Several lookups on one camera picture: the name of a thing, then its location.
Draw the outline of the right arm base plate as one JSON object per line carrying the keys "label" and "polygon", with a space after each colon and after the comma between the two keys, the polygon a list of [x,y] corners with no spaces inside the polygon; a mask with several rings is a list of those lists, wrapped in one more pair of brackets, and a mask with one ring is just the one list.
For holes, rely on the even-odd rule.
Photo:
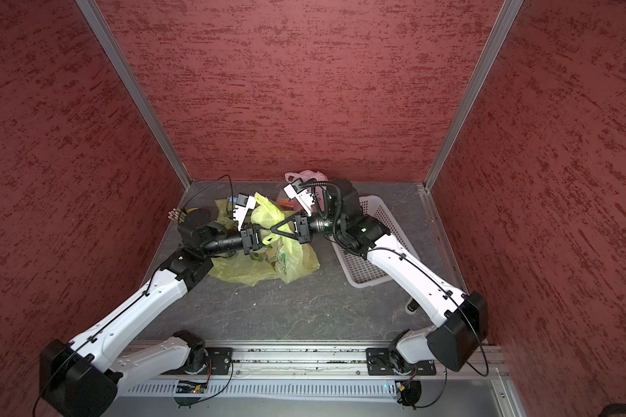
{"label": "right arm base plate", "polygon": [[368,347],[365,349],[368,373],[371,376],[433,376],[438,372],[434,361],[409,363],[395,349]]}

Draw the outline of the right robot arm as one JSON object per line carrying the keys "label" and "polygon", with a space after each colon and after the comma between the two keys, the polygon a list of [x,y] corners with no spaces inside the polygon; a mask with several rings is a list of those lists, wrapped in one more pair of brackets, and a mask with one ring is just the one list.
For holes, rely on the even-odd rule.
{"label": "right robot arm", "polygon": [[394,340],[396,369],[434,359],[458,372],[482,348],[489,330],[485,298],[453,286],[420,262],[387,225],[364,212],[351,182],[296,180],[283,191],[303,210],[272,226],[273,234],[299,243],[309,243],[314,234],[330,235],[339,248],[384,271],[429,317],[434,330],[408,330]]}

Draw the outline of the pink plastic bag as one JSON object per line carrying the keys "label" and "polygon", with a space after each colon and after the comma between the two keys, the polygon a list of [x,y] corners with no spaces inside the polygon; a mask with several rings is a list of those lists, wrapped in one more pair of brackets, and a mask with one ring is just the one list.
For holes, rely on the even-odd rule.
{"label": "pink plastic bag", "polygon": [[[285,180],[288,183],[293,182],[326,182],[328,177],[321,172],[314,172],[311,170],[304,170],[300,173],[288,172],[285,174]],[[294,192],[290,192],[290,186],[286,186],[283,189],[284,195],[287,196],[292,201],[297,201],[297,204],[303,209],[311,209],[314,210],[315,206],[315,197],[322,197],[321,191],[308,191],[308,196],[302,201],[298,197],[295,197]]]}

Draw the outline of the green plastic bag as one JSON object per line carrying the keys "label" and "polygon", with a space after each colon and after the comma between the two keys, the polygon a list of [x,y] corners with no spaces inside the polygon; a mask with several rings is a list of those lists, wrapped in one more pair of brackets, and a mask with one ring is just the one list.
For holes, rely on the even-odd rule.
{"label": "green plastic bag", "polygon": [[256,207],[250,220],[253,225],[264,228],[260,235],[263,238],[262,243],[266,245],[258,252],[262,260],[257,264],[254,280],[259,283],[280,279],[284,283],[293,283],[317,272],[320,269],[320,262],[311,245],[269,231],[271,226],[293,215],[293,212],[281,210],[269,198],[259,193],[255,193],[253,197],[256,200]]}
{"label": "green plastic bag", "polygon": [[[257,205],[257,211],[274,220],[276,213],[283,212],[270,199],[266,199],[266,206]],[[236,222],[228,215],[231,208],[227,200],[216,200],[218,208],[217,222],[226,227],[229,231],[236,231]],[[261,281],[276,280],[279,278],[275,268],[274,256],[270,257],[271,248],[264,248],[259,252],[245,255],[243,251],[238,251],[233,255],[220,255],[220,258],[213,259],[213,269],[210,275],[226,283],[242,284],[254,287]]]}

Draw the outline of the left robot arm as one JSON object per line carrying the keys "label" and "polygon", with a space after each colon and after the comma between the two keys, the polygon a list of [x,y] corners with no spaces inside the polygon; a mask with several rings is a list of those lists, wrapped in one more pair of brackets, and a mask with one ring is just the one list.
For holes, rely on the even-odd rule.
{"label": "left robot arm", "polygon": [[208,382],[226,371],[204,340],[185,330],[165,342],[124,356],[125,348],[174,302],[191,292],[219,255],[264,248],[259,224],[228,230],[202,208],[172,210],[182,245],[142,288],[69,342],[55,340],[40,354],[39,397],[63,416],[100,416],[128,390],[172,370]]}

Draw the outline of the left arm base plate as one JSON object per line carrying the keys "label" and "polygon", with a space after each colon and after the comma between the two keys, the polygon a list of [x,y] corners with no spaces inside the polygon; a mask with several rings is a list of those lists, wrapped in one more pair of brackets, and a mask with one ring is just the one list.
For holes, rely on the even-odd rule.
{"label": "left arm base plate", "polygon": [[229,375],[231,347],[195,347],[184,365],[164,372],[165,375]]}

